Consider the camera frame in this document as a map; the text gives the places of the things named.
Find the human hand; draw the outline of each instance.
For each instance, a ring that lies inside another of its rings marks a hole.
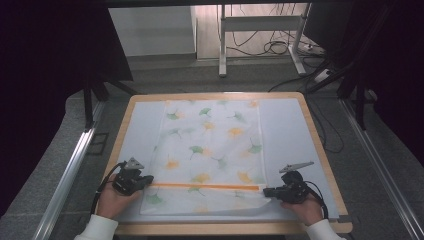
[[[308,194],[303,203],[300,204],[290,204],[286,202],[280,203],[281,207],[285,209],[290,209],[296,213],[300,221],[302,221],[306,226],[310,226],[314,223],[317,223],[323,219],[321,205],[318,200]]]
[[[112,182],[116,174],[109,178],[109,182],[103,189],[99,204],[97,206],[97,215],[105,218],[112,219],[121,213],[132,201],[141,196],[141,191],[134,192],[131,196],[124,196],[112,187]]]

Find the gray floor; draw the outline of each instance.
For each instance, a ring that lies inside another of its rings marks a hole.
[[[275,84],[297,77],[289,58],[231,60],[225,79],[218,77],[217,61],[192,59],[167,61],[130,59],[134,82],[128,86],[142,93],[223,92],[269,90]],[[296,91],[303,80],[282,85],[276,91]],[[315,123],[354,228],[346,239],[411,239],[386,190],[374,171],[342,107],[335,96],[337,82],[309,95]],[[88,221],[89,209],[114,144],[130,96],[107,85],[110,99],[96,131],[108,139],[91,145],[69,193],[50,239],[73,239]],[[82,94],[67,101],[67,114],[51,146],[6,215],[0,221],[0,239],[30,239],[66,168],[84,128]],[[410,203],[420,222],[424,220],[424,169],[399,139],[374,113],[365,109],[367,132],[388,170]],[[308,239],[304,235],[289,240]],[[121,237],[121,239],[140,239]]]

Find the sleeve cuff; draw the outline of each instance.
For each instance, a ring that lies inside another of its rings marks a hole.
[[[331,228],[330,222],[328,222],[328,219],[323,219],[315,224],[312,224],[311,226],[306,228],[306,232],[308,233],[309,238],[311,238],[311,240],[342,239]]]
[[[91,215],[90,222],[88,222],[84,232],[78,235],[75,239],[113,239],[113,234],[117,227],[117,221],[97,215]]]

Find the table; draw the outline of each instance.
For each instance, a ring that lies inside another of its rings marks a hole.
[[[334,196],[340,219],[331,221],[331,226],[338,233],[349,233],[352,231],[352,223],[343,221],[348,212],[343,202],[343,198],[338,189],[333,176],[328,159],[321,145],[317,130],[314,126],[311,114],[302,94],[294,92],[285,93],[193,93],[193,94],[158,94],[158,95],[137,95],[133,96],[128,104],[125,116],[115,141],[105,175],[115,166],[128,125],[131,114],[137,102],[143,101],[167,101],[167,100],[257,100],[257,99],[297,99],[308,130],[311,134],[313,144],[317,151],[324,174]],[[299,234],[303,233],[304,226],[298,221],[271,221],[271,222],[207,222],[207,223],[131,223],[120,224],[116,230],[117,235],[257,235],[257,234]]]

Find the orange stripe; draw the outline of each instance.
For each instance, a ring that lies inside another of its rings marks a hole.
[[[218,188],[259,191],[256,185],[218,185],[218,184],[190,184],[190,183],[152,183],[152,187],[196,187],[196,188]]]

